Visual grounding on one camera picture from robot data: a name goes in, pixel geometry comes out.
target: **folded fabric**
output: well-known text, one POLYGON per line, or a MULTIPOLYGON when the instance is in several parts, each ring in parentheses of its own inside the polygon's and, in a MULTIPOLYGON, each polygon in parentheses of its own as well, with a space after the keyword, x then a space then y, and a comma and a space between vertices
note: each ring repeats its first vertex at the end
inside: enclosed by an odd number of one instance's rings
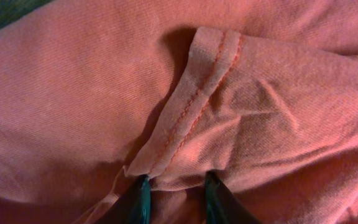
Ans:
POLYGON ((56 0, 0 30, 0 223, 92 223, 141 174, 152 223, 202 223, 209 170, 263 223, 357 223, 358 5, 316 2, 56 0))

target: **fabric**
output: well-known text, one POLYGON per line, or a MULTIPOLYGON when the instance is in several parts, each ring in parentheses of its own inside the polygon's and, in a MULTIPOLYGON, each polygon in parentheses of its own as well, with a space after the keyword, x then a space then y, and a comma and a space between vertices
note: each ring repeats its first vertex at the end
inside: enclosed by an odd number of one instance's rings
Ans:
POLYGON ((0 223, 92 223, 207 170, 264 223, 358 223, 358 2, 56 0, 0 30, 0 223))

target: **stitching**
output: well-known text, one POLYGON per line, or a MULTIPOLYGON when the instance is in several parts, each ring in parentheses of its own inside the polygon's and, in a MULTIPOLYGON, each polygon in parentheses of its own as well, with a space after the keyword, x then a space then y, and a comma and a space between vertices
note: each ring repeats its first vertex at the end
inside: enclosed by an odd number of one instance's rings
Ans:
POLYGON ((218 52, 217 52, 217 54, 215 56, 215 59, 214 59, 214 62, 212 64, 211 73, 204 79, 204 81, 202 82, 201 86, 197 89, 197 92, 193 96, 191 96, 190 100, 188 100, 185 109, 180 114, 180 117, 177 119, 176 123, 173 126, 173 131, 172 131, 171 135, 169 136, 168 140, 166 141, 166 143, 164 145, 164 149, 162 151, 160 151, 160 153, 158 154, 156 160, 154 161, 154 163, 153 163, 153 165, 152 165, 152 167, 150 169, 149 174, 151 174, 154 171, 155 166, 157 165, 157 162, 161 159, 161 157, 163 156, 163 153, 167 150, 169 144, 172 142, 173 137, 176 135, 176 132, 178 130, 178 125, 180 124, 180 121, 182 121, 182 119, 186 116, 190 106, 193 104, 193 102, 195 101, 196 97, 201 93, 201 90, 205 87, 205 84, 213 76, 213 74, 215 72, 215 68, 216 68, 216 63, 218 62, 218 60, 221 58, 221 55, 222 55, 223 44, 224 44, 225 39, 226 39, 226 32, 223 32, 223 36, 222 36, 221 42, 220 42, 219 47, 218 47, 218 52))
MULTIPOLYGON (((227 78, 227 76, 229 75, 229 73, 231 73, 234 69, 234 67, 236 66, 239 57, 241 55, 242 52, 242 46, 244 45, 244 36, 240 35, 239 37, 239 41, 237 44, 237 52, 233 58, 233 61, 229 67, 229 69, 227 70, 227 72, 223 75, 222 79, 219 81, 218 83, 218 87, 216 89, 219 89, 222 85, 222 83, 225 81, 225 79, 227 78)), ((171 157, 171 160, 169 162, 169 164, 166 166, 166 168, 164 169, 164 171, 162 172, 162 174, 167 171, 167 169, 169 168, 169 166, 171 165, 173 159, 175 158, 175 156, 178 154, 179 149, 181 149, 181 147, 185 144, 185 141, 187 140, 188 136, 194 131, 197 122, 200 120, 201 116, 203 115, 205 109, 207 108, 207 106, 209 105, 209 101, 211 100, 211 97, 209 97, 208 101, 205 103, 205 105, 203 106, 203 108, 200 111, 200 114, 198 115, 198 117, 194 120, 193 124, 191 125, 190 131, 186 134, 186 136, 183 138, 182 142, 179 144, 178 148, 176 149, 175 153, 173 154, 173 156, 171 157)))

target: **pink fabric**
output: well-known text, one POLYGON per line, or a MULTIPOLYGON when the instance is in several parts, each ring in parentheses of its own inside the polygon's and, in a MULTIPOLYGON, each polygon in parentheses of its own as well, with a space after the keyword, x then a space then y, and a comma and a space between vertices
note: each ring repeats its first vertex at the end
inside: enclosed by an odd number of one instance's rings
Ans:
POLYGON ((358 3, 56 0, 0 30, 0 223, 92 223, 139 174, 152 223, 202 223, 211 169, 264 223, 358 223, 358 3))

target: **seam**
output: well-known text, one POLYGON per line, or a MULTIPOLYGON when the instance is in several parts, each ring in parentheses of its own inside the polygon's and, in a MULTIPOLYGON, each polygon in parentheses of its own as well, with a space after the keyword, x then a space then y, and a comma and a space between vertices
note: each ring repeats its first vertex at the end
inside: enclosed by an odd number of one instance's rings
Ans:
POLYGON ((218 60, 221 58, 221 55, 222 55, 223 44, 224 44, 225 39, 226 39, 226 32, 223 32, 221 42, 219 43, 218 52, 217 52, 217 54, 215 56, 215 59, 214 59, 214 62, 212 64, 212 68, 211 68, 211 71, 210 71, 209 75, 204 79, 204 81, 202 82, 201 86, 197 89, 197 92, 193 96, 191 96, 190 100, 188 100, 185 109, 180 114, 180 116, 177 119, 176 123, 173 125, 172 133, 169 136, 169 138, 166 141, 166 143, 164 144, 164 149, 162 151, 160 151, 160 153, 158 154, 157 158, 155 159, 155 161, 154 161, 154 163, 153 163, 153 165, 152 165, 152 167, 151 167, 151 169, 149 171, 149 174, 151 174, 154 171, 155 166, 157 165, 157 162, 161 159, 161 157, 163 156, 163 153, 168 149, 169 144, 172 142, 174 136, 176 135, 176 132, 178 131, 178 125, 180 124, 182 119, 186 116, 189 108, 192 106, 192 104, 195 101, 196 97, 198 95, 200 95, 201 90, 204 89, 204 87, 205 87, 205 84, 213 76, 213 74, 215 72, 215 68, 216 68, 216 63, 218 62, 218 60))
MULTIPOLYGON (((219 81, 218 83, 218 87, 216 87, 216 90, 218 90, 221 85, 223 84, 223 82, 226 80, 227 76, 234 70, 234 67, 237 65, 237 62, 239 60, 239 57, 241 55, 241 52, 242 52, 242 47, 243 47, 243 43, 244 43, 244 36, 243 35, 240 35, 239 37, 239 41, 238 41, 238 44, 237 44, 237 52, 233 58, 233 61, 229 67, 229 69, 227 70, 227 72, 223 75, 222 79, 219 81)), ((201 109, 200 111, 200 114, 197 116, 197 118, 194 120, 193 124, 191 125, 191 128, 189 130, 189 132, 186 134, 186 136, 183 138, 182 142, 179 144, 178 148, 176 149, 175 153, 173 154, 173 156, 171 157, 171 160, 169 162, 169 164, 166 166, 166 168, 164 169, 164 171, 161 173, 163 174, 165 171, 167 171, 167 169, 170 167, 171 163, 173 162, 175 156, 178 154, 179 150, 181 149, 181 147, 185 144, 188 136, 194 131, 196 125, 197 125, 197 122, 200 120, 201 116, 203 115, 205 109, 207 108, 207 106, 209 105, 209 102, 211 101, 211 97, 209 97, 208 101, 205 103, 205 105, 203 106, 203 108, 201 109)))

